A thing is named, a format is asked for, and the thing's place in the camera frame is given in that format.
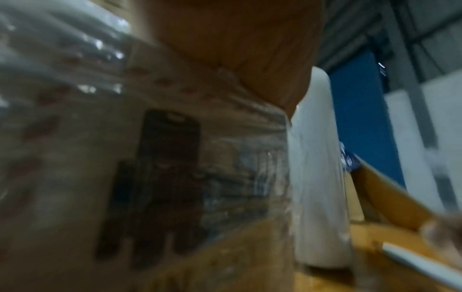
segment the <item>blue wall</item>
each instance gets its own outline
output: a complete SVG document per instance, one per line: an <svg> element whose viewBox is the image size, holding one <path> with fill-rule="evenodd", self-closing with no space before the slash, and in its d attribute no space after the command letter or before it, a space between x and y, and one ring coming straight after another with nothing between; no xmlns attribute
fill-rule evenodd
<svg viewBox="0 0 462 292"><path fill-rule="evenodd" d="M338 135L348 151L405 187L379 74L370 51L329 74Z"/></svg>

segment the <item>plastic wrap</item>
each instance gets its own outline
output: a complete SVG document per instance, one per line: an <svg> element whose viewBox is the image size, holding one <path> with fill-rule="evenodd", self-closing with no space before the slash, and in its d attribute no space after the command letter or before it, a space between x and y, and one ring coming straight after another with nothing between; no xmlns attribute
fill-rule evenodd
<svg viewBox="0 0 462 292"><path fill-rule="evenodd" d="M295 260L314 267L351 263L343 168L327 74L313 68L288 138Z"/></svg>
<svg viewBox="0 0 462 292"><path fill-rule="evenodd" d="M0 291L291 291L284 113L24 3L0 3Z"/></svg>

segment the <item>white wall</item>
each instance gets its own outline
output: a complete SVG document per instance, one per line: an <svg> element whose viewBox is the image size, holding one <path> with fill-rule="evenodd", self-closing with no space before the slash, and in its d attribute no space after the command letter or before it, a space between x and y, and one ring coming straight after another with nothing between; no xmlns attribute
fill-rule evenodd
<svg viewBox="0 0 462 292"><path fill-rule="evenodd" d="M462 207L462 70L423 84L423 92L439 139L458 204ZM406 187L411 195L442 212L436 184L407 93L385 95Z"/></svg>

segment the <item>metal column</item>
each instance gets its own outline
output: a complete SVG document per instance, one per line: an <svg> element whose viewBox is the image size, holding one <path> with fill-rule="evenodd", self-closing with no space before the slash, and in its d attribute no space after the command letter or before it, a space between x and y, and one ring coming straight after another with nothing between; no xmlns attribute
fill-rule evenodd
<svg viewBox="0 0 462 292"><path fill-rule="evenodd" d="M447 209L457 208L457 199L448 176L448 170L438 149L438 136L433 125L424 92L411 62L410 52L399 27L397 15L389 0L380 1L380 13L388 33L395 57L400 65L399 79L409 95L412 110L422 137L425 155L430 164L443 205Z"/></svg>

